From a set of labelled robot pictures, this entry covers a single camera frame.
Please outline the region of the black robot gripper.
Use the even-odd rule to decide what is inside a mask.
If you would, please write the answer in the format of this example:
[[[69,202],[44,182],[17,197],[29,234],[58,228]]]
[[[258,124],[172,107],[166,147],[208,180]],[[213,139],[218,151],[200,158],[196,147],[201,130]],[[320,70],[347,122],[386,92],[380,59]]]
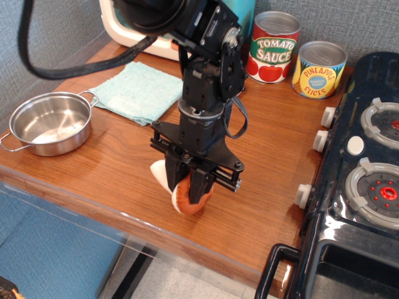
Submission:
[[[242,128],[233,135],[229,131],[231,107],[218,107],[212,112],[179,108],[179,124],[154,121],[151,146],[165,155],[168,187],[174,191],[190,171],[190,204],[199,204],[213,184],[236,192],[241,185],[239,175],[244,163],[227,147],[226,138],[237,139]]]

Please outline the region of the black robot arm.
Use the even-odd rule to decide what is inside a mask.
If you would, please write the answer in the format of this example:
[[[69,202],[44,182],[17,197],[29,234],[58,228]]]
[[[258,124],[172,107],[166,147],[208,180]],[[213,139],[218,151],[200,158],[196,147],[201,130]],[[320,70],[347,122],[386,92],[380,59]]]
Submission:
[[[222,1],[115,1],[125,22],[151,37],[168,37],[179,47],[183,76],[179,124],[154,121],[152,145],[165,154],[166,181],[176,191],[189,184],[188,201],[198,204],[213,184],[237,190],[243,163],[226,138],[233,107],[246,74],[238,17]]]

